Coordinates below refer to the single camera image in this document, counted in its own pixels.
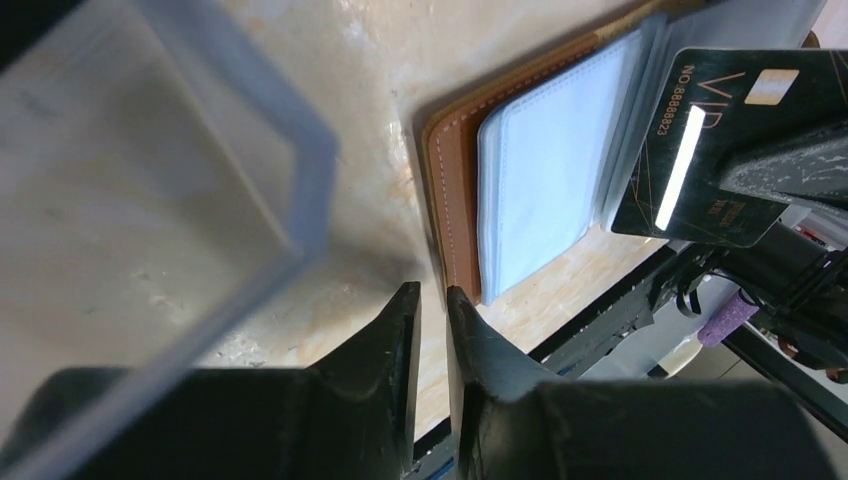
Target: beige table surface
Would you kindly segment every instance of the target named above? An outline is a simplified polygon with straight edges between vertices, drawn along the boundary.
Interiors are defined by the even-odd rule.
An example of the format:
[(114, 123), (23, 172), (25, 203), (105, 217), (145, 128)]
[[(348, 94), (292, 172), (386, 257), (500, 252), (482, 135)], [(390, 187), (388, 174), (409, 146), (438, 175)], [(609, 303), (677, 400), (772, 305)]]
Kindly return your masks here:
[[(325, 262), (231, 334), (207, 365), (307, 365), (362, 328), (403, 281), (422, 282), (416, 437), (449, 413), (445, 311), (423, 204), (415, 115), (629, 2), (233, 0), (225, 5), (341, 140)], [(529, 350), (662, 245), (593, 229), (481, 308)]]

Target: brown leather wallet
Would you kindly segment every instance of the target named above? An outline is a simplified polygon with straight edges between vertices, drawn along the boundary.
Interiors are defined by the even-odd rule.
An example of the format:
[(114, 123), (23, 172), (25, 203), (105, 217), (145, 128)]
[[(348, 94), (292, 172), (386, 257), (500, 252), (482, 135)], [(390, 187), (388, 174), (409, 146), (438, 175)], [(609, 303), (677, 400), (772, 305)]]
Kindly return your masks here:
[(650, 0), (591, 33), (565, 42), (439, 110), (421, 134), (430, 220), (445, 286), (462, 287), (480, 303), (477, 257), (477, 132), (498, 105), (560, 73), (635, 28), (657, 11), (678, 13), (704, 0)]

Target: purple object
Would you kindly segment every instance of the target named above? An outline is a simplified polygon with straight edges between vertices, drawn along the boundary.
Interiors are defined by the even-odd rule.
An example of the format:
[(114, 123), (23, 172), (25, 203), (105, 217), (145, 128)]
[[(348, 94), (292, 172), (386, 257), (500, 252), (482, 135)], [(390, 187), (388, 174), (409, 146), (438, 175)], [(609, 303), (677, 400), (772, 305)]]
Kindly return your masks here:
[(722, 340), (757, 313), (757, 310), (759, 310), (758, 307), (748, 305), (739, 298), (739, 295), (730, 297), (730, 300), (722, 305), (719, 311), (698, 332), (698, 340), (705, 347), (719, 345)]

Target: black card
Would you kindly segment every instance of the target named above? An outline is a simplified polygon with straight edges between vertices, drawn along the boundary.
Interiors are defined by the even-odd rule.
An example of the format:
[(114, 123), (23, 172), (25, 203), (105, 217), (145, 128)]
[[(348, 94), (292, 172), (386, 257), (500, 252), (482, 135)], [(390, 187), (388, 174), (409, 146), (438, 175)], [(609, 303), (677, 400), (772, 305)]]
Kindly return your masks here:
[(736, 149), (848, 113), (846, 92), (848, 51), (682, 50), (612, 230), (753, 245), (786, 205), (721, 190), (721, 162)]

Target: white stitching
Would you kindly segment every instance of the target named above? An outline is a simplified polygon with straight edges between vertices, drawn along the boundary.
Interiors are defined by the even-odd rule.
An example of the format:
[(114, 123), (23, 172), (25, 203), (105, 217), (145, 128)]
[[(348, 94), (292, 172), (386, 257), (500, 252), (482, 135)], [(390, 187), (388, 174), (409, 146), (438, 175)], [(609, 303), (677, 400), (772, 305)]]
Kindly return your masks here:
[[(582, 52), (579, 52), (579, 53), (577, 53), (577, 54), (575, 54), (571, 57), (568, 57), (567, 59), (558, 63), (556, 65), (556, 67), (554, 67), (553, 69), (550, 69), (551, 73), (553, 73), (553, 70), (562, 67), (566, 63), (573, 62), (574, 60), (577, 60), (577, 59), (585, 56), (586, 54), (588, 54), (589, 52), (594, 51), (594, 50), (595, 50), (594, 47), (591, 47), (591, 48), (588, 48), (588, 49), (586, 49)], [(545, 70), (540, 75), (536, 75), (535, 77), (533, 77), (533, 79), (535, 80), (539, 76), (546, 76), (548, 71), (549, 70)], [(507, 90), (506, 92), (502, 92), (500, 95), (497, 96), (496, 100), (502, 99), (504, 96), (511, 94), (515, 90), (516, 90), (516, 88), (513, 87), (513, 88)], [(464, 123), (465, 120), (468, 117), (474, 115), (480, 109), (484, 108), (487, 104), (490, 105), (493, 102), (494, 102), (494, 100), (489, 100), (488, 103), (484, 103), (484, 104), (478, 106), (477, 108), (471, 110), (467, 115), (463, 115), (459, 120), (454, 119), (453, 122), (449, 123), (444, 128), (442, 128), (442, 131), (436, 136), (436, 153), (438, 154), (438, 157), (439, 157), (439, 178), (442, 182), (442, 199), (445, 202), (445, 208), (444, 208), (444, 210), (445, 210), (445, 225), (448, 228), (448, 242), (450, 243), (451, 268), (453, 269), (453, 283), (454, 284), (457, 283), (457, 280), (456, 280), (456, 253), (454, 252), (453, 232), (451, 231), (451, 225), (450, 225), (450, 212), (449, 212), (449, 209), (448, 209), (448, 191), (447, 191), (447, 188), (445, 186), (445, 167), (444, 167), (444, 163), (442, 161), (442, 135), (444, 135), (445, 133), (450, 131), (450, 129), (453, 128), (454, 126), (456, 126), (457, 123), (459, 123), (459, 122)]]

